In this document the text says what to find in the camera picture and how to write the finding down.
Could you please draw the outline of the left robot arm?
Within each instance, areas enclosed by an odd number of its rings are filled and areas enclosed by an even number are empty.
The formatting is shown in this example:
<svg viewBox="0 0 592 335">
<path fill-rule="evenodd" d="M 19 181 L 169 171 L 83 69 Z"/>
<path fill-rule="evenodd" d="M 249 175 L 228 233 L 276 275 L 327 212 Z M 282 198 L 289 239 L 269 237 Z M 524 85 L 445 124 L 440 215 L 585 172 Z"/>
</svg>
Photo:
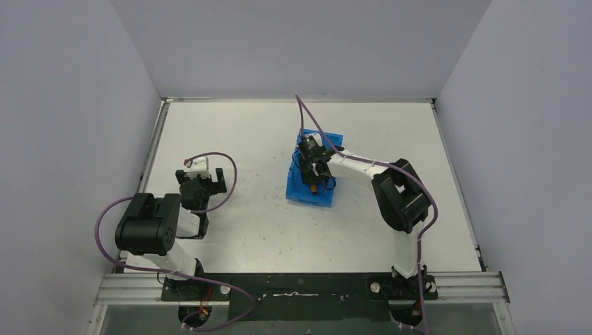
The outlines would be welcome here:
<svg viewBox="0 0 592 335">
<path fill-rule="evenodd" d="M 181 239 L 203 239 L 209 219 L 206 210 L 213 195 L 226 193 L 223 169 L 177 170 L 178 193 L 161 198 L 137 193 L 122 216 L 114 239 L 119 250 L 140 256 L 165 271 L 164 288 L 190 299 L 204 297 L 209 284 L 199 281 L 204 269 L 199 259 L 179 244 Z"/>
</svg>

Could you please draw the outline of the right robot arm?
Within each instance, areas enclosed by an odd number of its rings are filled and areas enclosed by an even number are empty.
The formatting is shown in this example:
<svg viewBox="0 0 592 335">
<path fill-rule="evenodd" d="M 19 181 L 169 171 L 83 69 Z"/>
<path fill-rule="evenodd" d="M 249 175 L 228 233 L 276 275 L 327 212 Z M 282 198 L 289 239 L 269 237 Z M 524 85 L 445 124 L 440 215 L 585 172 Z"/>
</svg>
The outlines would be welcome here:
<svg viewBox="0 0 592 335">
<path fill-rule="evenodd" d="M 340 179 L 368 188 L 380 216 L 394 231 L 394 296 L 412 299 L 427 284 L 418 243 L 432 203 L 412 165 L 371 161 L 332 146 L 320 133 L 304 131 L 295 145 L 286 197 L 295 202 L 328 207 Z"/>
</svg>

